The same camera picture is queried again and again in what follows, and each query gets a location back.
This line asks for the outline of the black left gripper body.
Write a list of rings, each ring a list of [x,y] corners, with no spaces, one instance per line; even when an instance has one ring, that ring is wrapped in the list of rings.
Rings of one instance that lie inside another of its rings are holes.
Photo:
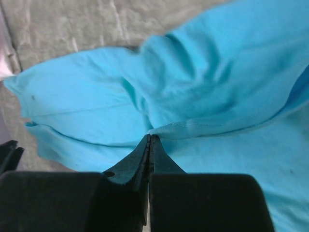
[[[15,171],[24,152],[18,141],[10,140],[0,145],[0,173]]]

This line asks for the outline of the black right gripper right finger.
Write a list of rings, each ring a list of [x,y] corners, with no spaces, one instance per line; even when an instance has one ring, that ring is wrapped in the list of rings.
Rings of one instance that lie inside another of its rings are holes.
[[[248,174],[188,174],[150,145],[150,221],[153,232],[272,232],[258,182]]]

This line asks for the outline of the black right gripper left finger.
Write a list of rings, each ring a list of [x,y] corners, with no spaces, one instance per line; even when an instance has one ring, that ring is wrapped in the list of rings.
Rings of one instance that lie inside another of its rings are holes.
[[[147,223],[150,135],[104,172],[0,174],[3,232],[140,232]]]

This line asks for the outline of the teal t shirt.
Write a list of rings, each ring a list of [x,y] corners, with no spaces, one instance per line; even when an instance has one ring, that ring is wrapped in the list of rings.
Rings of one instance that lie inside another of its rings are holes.
[[[6,78],[41,157],[104,171],[156,134],[190,173],[244,173],[275,230],[309,229],[309,3],[235,0],[132,51],[103,47]]]

